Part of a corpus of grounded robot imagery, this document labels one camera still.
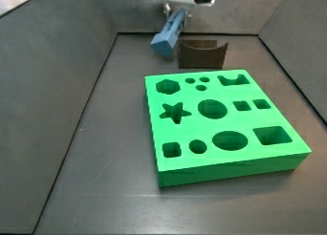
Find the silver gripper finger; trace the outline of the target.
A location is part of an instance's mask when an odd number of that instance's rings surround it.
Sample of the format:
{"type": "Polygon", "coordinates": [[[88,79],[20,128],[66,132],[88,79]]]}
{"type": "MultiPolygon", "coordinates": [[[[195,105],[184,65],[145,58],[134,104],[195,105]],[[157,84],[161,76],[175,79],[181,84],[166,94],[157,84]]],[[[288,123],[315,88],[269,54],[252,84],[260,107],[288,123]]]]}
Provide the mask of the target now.
{"type": "Polygon", "coordinates": [[[162,13],[165,14],[166,17],[169,17],[171,14],[171,6],[168,3],[162,4],[162,13]]]}

